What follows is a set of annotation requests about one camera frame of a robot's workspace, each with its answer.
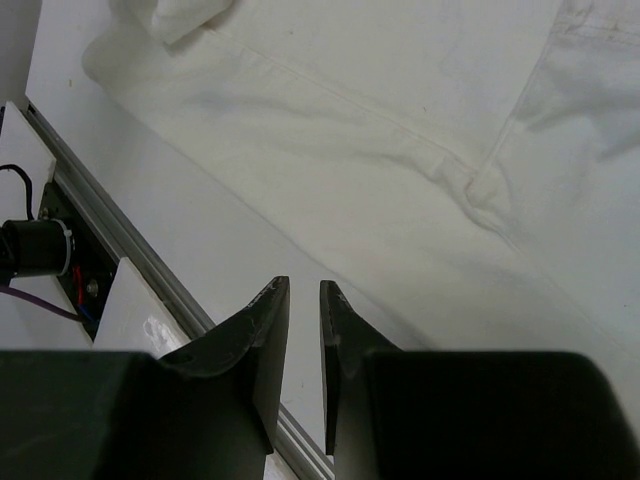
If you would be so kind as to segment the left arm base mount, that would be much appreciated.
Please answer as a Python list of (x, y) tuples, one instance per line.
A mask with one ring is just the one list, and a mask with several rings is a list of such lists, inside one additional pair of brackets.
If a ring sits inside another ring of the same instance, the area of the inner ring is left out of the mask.
[[(34, 214), (33, 182), (16, 164), (2, 171), (15, 173), (24, 184), (24, 220), (1, 223), (1, 290), (82, 326), (89, 338), (97, 336), (117, 262), (85, 223), (55, 181), (45, 184), (43, 204)], [(18, 278), (54, 277), (72, 309), (66, 311), (33, 294), (11, 286)]]

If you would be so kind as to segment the cream white t-shirt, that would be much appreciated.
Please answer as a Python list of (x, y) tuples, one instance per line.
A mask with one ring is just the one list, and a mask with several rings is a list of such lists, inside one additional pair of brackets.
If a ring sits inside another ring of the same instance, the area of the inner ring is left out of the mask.
[(83, 66), (440, 347), (580, 352), (639, 416), (635, 1), (118, 1)]

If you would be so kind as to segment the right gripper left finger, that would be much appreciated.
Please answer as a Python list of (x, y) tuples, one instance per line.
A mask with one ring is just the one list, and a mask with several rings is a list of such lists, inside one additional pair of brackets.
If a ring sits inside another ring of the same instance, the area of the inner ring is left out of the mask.
[(5, 479), (260, 479), (274, 451), (290, 282), (161, 357), (1, 355)]

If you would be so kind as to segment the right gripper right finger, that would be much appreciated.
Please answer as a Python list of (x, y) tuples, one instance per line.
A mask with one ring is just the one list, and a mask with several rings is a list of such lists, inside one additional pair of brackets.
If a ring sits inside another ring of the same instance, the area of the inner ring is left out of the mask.
[(325, 450), (339, 479), (635, 479), (604, 374), (562, 351), (405, 351), (319, 289)]

